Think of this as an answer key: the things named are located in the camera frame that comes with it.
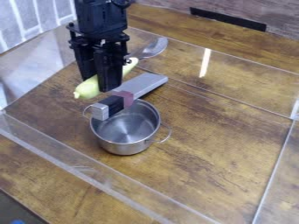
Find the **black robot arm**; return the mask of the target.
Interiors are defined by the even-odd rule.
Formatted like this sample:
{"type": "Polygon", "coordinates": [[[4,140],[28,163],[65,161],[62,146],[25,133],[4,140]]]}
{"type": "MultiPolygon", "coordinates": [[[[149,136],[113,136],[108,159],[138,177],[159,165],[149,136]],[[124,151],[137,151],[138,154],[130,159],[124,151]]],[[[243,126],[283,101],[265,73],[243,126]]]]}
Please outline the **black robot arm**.
{"type": "Polygon", "coordinates": [[[126,64],[126,8],[130,0],[73,0],[77,20],[69,22],[69,48],[81,79],[97,76],[97,89],[108,92],[122,81],[126,64]]]}

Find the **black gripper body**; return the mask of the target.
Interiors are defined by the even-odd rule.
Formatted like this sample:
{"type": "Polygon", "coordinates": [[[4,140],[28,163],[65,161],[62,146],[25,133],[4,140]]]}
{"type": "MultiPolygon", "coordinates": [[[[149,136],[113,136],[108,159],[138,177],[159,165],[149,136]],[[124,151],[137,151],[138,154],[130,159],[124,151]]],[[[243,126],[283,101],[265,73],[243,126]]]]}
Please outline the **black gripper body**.
{"type": "Polygon", "coordinates": [[[76,54],[92,54],[98,48],[126,54],[126,22],[69,22],[69,48],[76,54]]]}

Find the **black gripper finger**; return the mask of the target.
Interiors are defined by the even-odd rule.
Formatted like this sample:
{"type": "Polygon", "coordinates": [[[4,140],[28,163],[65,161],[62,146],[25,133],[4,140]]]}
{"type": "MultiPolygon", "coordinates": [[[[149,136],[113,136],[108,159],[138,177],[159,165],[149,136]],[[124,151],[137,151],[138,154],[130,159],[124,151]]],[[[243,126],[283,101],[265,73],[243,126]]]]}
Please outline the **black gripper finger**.
{"type": "Polygon", "coordinates": [[[73,45],[72,49],[74,52],[81,79],[85,81],[96,74],[93,50],[86,45],[73,45]]]}
{"type": "Polygon", "coordinates": [[[100,92],[108,92],[120,86],[125,56],[126,46],[122,44],[105,43],[104,45],[93,46],[97,88],[100,92]]]}

